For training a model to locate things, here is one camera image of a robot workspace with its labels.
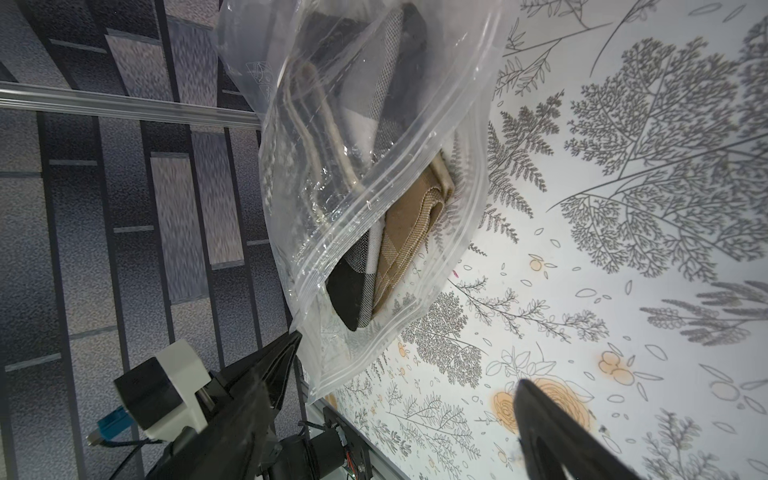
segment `cable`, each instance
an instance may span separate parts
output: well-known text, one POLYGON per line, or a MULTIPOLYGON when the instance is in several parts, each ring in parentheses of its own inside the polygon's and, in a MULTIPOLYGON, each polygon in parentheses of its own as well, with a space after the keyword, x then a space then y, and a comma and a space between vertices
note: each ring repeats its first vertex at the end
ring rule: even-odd
POLYGON ((355 463, 352 461, 352 457, 349 456, 349 450, 346 451, 346 461, 352 469, 352 474, 355 476, 355 480, 359 480, 359 477, 357 476, 357 468, 355 468, 355 463))
POLYGON ((109 480, 115 480, 118 477, 118 475, 120 474, 120 471, 126 465, 128 465, 128 461, 131 460, 131 458, 133 458, 133 456, 136 455, 139 452, 139 450, 141 450, 141 447, 143 447, 147 443, 157 443, 157 442, 153 442, 150 439, 140 440, 139 443, 134 447, 134 449, 131 450, 131 453, 129 453, 128 456, 125 457, 125 460, 123 460, 123 462, 120 465, 118 465, 118 467, 114 470, 114 472, 112 473, 112 476, 109 478, 109 480))
POLYGON ((109 440, 102 441, 99 445, 102 447, 107 447, 108 449, 116 449, 118 447, 135 447, 137 445, 146 445, 151 443, 162 443, 162 440, 150 440, 149 442, 146 442, 145 440, 131 440, 129 442, 110 442, 109 440))

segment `wrinkled plastic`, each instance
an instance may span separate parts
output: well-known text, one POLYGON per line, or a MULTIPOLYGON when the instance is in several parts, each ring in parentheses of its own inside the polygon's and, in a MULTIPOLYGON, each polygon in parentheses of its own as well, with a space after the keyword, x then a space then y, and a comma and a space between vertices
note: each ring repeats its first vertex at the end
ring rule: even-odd
POLYGON ((262 118, 266 225, 292 329, 303 334, 310 401, 366 368, 423 316, 466 250, 488 189, 490 96, 482 93, 490 91, 509 9, 504 0, 222 5, 214 41, 262 118), (392 96, 383 102, 382 84, 392 96), (325 281, 438 151, 454 197, 387 304, 350 332, 325 281))

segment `black cable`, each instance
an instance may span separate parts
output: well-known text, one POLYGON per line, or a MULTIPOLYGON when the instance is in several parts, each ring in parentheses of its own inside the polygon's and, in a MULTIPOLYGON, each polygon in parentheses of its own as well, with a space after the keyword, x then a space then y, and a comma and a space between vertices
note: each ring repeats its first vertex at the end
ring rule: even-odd
POLYGON ((131 458, 133 458, 133 456, 136 455, 139 452, 139 450, 141 450, 141 447, 143 447, 147 443, 157 443, 157 441, 152 441, 150 439, 140 440, 139 443, 134 447, 134 449, 131 450, 131 453, 129 453, 128 456, 125 457, 125 460, 123 460, 123 462, 120 465, 118 465, 118 467, 112 473, 112 476, 109 478, 109 480, 115 480, 118 477, 118 475, 120 474, 120 471, 126 465, 128 465, 128 461, 131 460, 131 458))
POLYGON ((150 440, 147 442, 145 440, 131 440, 129 442, 110 442, 109 440, 102 441, 99 445, 102 447, 107 447, 108 449, 116 449, 117 447, 135 447, 137 445, 146 445, 150 443, 162 443, 162 440, 150 440))
POLYGON ((307 422, 306 420, 299 420, 299 426, 308 426, 312 427, 313 429, 323 430, 324 432, 328 429, 325 425, 319 425, 317 423, 307 422))

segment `black fabric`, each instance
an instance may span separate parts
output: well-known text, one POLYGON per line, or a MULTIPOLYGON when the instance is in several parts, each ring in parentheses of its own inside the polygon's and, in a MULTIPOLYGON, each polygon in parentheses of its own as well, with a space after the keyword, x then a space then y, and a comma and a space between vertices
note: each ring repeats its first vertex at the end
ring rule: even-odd
POLYGON ((353 332, 358 326, 365 279, 364 273, 357 273, 344 259, 341 259, 333 267, 326 283, 333 309, 344 325, 353 332))

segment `blue connector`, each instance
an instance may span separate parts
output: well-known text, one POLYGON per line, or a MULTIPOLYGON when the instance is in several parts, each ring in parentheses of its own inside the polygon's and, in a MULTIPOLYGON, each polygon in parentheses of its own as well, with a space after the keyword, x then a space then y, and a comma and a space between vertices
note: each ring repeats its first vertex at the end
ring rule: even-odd
POLYGON ((134 420, 128 415, 128 412, 120 406, 98 421, 98 431, 104 440, 112 440, 133 424, 134 420))

